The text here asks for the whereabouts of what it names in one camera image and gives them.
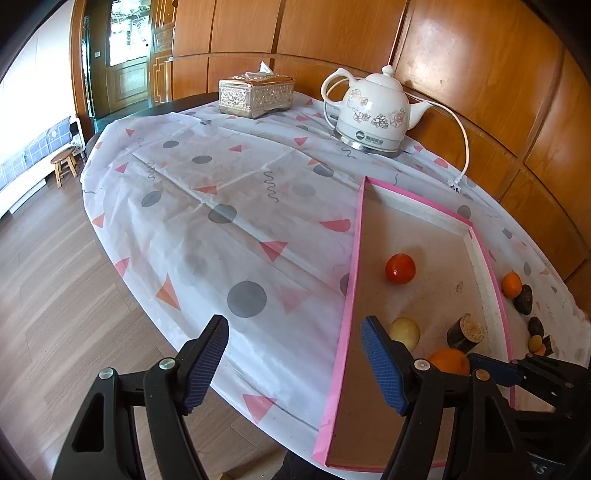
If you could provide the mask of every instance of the screw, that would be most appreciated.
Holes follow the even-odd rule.
[[[99,378],[101,380],[106,380],[107,378],[111,378],[113,376],[113,369],[111,367],[104,368],[99,372]]]
[[[489,373],[486,370],[483,370],[482,368],[476,370],[476,372],[474,372],[474,375],[476,375],[476,378],[482,382],[486,382],[491,377]]]
[[[419,359],[414,361],[414,368],[420,370],[422,372],[426,372],[431,368],[431,364],[424,359]]]
[[[171,368],[174,368],[175,364],[176,360],[174,358],[163,358],[158,364],[158,366],[162,370],[170,370]]]

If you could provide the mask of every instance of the kettle spout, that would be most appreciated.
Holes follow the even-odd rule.
[[[408,128],[414,127],[421,119],[423,114],[431,106],[429,102],[412,103],[410,106],[410,117],[408,119]]]

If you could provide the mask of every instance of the stool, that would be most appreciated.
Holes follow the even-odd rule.
[[[64,162],[68,162],[70,171],[72,172],[72,175],[74,175],[74,178],[78,176],[76,173],[76,159],[74,158],[74,150],[74,147],[66,148],[51,159],[51,164],[56,168],[57,188],[61,188],[61,178],[65,175],[61,172],[61,164]]]

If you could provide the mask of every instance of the kettle handle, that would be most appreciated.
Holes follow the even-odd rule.
[[[328,103],[329,105],[332,105],[334,107],[340,108],[340,104],[343,102],[342,100],[339,100],[338,102],[335,102],[334,100],[331,100],[328,96],[328,94],[326,93],[326,89],[329,86],[329,83],[337,78],[337,77],[347,77],[349,79],[349,86],[353,85],[357,80],[355,79],[355,77],[353,75],[351,75],[351,73],[349,73],[347,70],[345,70],[344,68],[340,67],[336,70],[336,72],[331,73],[330,75],[328,75],[328,77],[326,77],[326,79],[324,80],[324,82],[322,82],[322,87],[320,87],[320,94],[322,95],[322,98],[324,99],[324,101],[326,103]]]

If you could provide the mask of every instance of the electric kettle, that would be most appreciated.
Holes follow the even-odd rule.
[[[337,77],[349,79],[349,90],[343,100],[335,102],[328,97],[327,88]],[[406,131],[414,127],[431,106],[425,101],[410,105],[402,85],[394,78],[391,65],[383,67],[382,73],[372,73],[364,79],[356,79],[339,68],[322,83],[320,93],[325,103],[340,110],[339,119],[333,125],[326,115],[325,104],[324,117],[337,137],[358,150],[376,150],[387,156],[398,153]]]

